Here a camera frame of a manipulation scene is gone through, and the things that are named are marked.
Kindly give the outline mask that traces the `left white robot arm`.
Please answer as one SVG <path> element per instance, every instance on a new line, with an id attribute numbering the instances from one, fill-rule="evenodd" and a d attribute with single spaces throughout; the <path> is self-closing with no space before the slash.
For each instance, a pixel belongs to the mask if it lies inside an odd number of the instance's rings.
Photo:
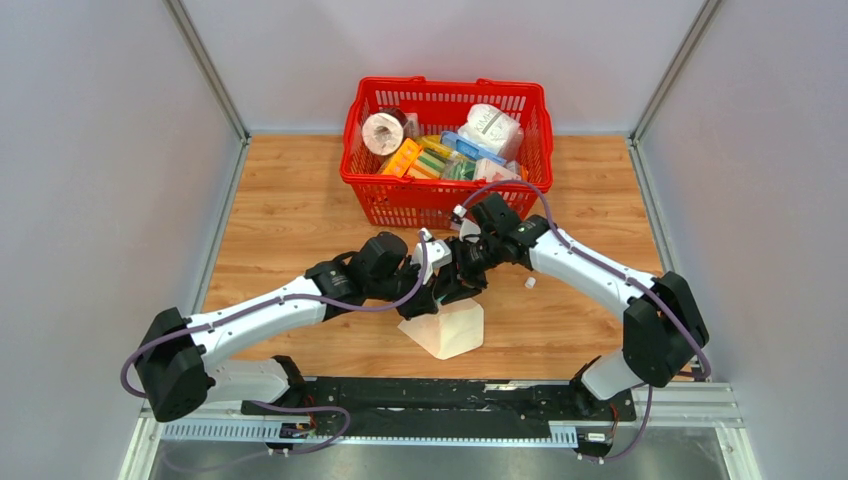
<path id="1" fill-rule="evenodd" d="M 434 314 L 440 268 L 452 252 L 421 230 L 414 249 L 390 232 L 369 238 L 357 251 L 319 262 L 289 283 L 221 310 L 184 316 L 159 312 L 138 350 L 125 361 L 125 390 L 147 400 L 162 423 L 204 404 L 248 400 L 270 403 L 285 415 L 306 399 L 296 370 L 282 360 L 236 361 L 234 355 L 270 337 L 318 325 L 351 312 L 396 310 L 405 318 Z M 366 306 L 366 301 L 373 306 Z"/>

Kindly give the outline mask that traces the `cream paper envelope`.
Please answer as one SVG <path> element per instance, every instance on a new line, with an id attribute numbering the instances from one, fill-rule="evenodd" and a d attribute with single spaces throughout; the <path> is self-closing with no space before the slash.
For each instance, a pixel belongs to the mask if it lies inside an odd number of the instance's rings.
<path id="1" fill-rule="evenodd" d="M 484 343 L 484 308 L 472 299 L 440 307 L 437 314 L 402 320 L 398 329 L 432 357 L 448 360 Z"/>

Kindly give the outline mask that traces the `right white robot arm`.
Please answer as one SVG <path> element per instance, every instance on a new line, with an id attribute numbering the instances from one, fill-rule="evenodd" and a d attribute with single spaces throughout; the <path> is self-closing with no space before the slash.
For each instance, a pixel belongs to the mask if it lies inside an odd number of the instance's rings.
<path id="1" fill-rule="evenodd" d="M 449 239 L 450 265 L 440 269 L 437 299 L 450 303 L 482 292 L 485 274 L 510 263 L 575 288 L 618 315 L 619 350 L 584 365 L 573 378 L 573 410 L 592 419 L 611 398 L 640 385 L 662 388 L 703 359 L 709 333 L 688 282 L 668 271 L 642 272 L 589 249 L 546 216 L 521 218 L 497 193 L 455 207 L 463 233 Z"/>

